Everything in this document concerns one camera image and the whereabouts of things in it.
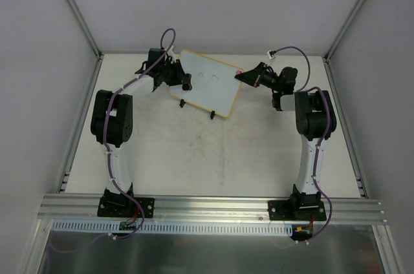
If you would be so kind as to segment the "yellow framed small whiteboard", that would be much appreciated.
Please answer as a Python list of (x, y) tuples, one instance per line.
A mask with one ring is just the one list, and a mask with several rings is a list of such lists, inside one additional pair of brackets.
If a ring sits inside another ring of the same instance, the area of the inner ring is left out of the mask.
[(205, 111), (215, 111), (216, 116), (229, 117), (241, 88), (235, 74), (244, 70), (190, 50), (182, 50), (179, 59), (185, 73), (191, 74), (192, 89), (185, 91), (178, 85), (170, 87), (169, 94)]

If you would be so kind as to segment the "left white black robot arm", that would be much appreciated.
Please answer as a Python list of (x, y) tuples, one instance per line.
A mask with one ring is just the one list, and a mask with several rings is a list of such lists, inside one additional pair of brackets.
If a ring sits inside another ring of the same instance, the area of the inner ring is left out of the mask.
[(172, 49), (152, 48), (132, 80), (119, 89), (96, 93), (91, 133), (102, 146), (108, 172), (98, 216), (145, 218), (145, 205), (149, 202), (135, 198), (125, 145), (133, 133), (134, 99), (154, 92), (163, 83), (192, 89), (191, 75), (184, 71)]

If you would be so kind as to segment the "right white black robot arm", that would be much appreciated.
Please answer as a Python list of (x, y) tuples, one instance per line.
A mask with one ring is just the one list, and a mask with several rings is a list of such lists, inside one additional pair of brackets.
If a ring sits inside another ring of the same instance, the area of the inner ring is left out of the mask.
[(237, 72), (235, 79), (251, 86), (272, 90), (272, 106), (277, 111), (293, 111), (296, 129), (301, 136), (300, 170), (287, 200), (268, 201), (271, 221), (326, 221), (320, 173), (323, 154), (337, 121), (329, 92), (316, 87), (295, 92), (298, 70), (285, 67), (277, 74), (261, 62), (247, 72)]

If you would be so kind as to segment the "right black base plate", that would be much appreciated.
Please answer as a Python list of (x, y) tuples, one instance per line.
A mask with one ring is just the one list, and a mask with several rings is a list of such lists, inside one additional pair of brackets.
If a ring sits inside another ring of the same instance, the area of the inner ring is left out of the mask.
[(322, 201), (315, 205), (294, 205), (289, 200), (269, 200), (268, 215), (271, 221), (326, 221), (327, 215)]

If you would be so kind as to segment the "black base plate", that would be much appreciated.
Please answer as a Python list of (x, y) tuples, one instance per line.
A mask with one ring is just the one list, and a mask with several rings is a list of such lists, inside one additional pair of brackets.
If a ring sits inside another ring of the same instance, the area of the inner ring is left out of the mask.
[(114, 197), (102, 196), (97, 210), (98, 217), (105, 218), (131, 218), (136, 212), (138, 218), (153, 218), (155, 199), (146, 197), (135, 197), (141, 205), (144, 214), (140, 212), (138, 206), (124, 195)]
[(268, 215), (271, 221), (326, 221), (327, 215), (322, 201), (315, 205), (294, 205), (289, 200), (269, 200)]

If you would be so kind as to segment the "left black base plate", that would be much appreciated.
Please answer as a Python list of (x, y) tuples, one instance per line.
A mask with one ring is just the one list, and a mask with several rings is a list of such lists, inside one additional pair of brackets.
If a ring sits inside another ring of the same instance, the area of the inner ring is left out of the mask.
[(98, 217), (105, 218), (131, 218), (136, 212), (138, 218), (153, 218), (155, 199), (146, 197), (135, 197), (141, 205), (144, 214), (140, 212), (138, 206), (124, 195), (114, 197), (102, 196), (97, 210)]

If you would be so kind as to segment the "aluminium mounting rail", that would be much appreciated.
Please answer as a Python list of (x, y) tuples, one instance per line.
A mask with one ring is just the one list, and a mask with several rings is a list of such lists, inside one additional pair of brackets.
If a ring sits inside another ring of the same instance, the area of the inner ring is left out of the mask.
[[(269, 222), (276, 209), (264, 197), (154, 196), (155, 207), (146, 220), (167, 222), (256, 223)], [(38, 218), (98, 219), (99, 195), (46, 194)], [(380, 201), (366, 198), (333, 198), (332, 224), (386, 225), (387, 214)]]

